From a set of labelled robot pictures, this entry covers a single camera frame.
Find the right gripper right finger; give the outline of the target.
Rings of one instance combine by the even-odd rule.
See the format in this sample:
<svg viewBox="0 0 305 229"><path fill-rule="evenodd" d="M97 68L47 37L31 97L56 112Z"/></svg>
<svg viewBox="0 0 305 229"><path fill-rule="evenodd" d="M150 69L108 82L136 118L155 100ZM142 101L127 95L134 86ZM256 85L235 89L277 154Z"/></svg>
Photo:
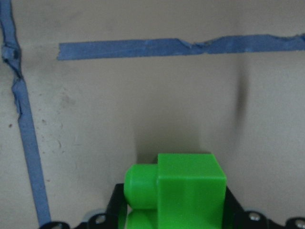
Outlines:
<svg viewBox="0 0 305 229"><path fill-rule="evenodd" d="M222 221L223 229L303 229L304 227L304 217L289 218L285 224L281 225L261 212L245 210L231 190L229 188L226 189Z"/></svg>

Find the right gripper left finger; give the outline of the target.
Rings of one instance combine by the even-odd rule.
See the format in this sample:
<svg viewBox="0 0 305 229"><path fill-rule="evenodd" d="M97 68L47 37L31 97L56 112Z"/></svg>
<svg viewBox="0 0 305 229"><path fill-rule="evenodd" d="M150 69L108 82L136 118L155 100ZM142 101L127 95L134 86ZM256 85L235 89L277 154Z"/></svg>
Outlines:
<svg viewBox="0 0 305 229"><path fill-rule="evenodd" d="M104 212L81 222L76 229L123 229L127 220L127 202L123 192L124 184L116 184Z"/></svg>

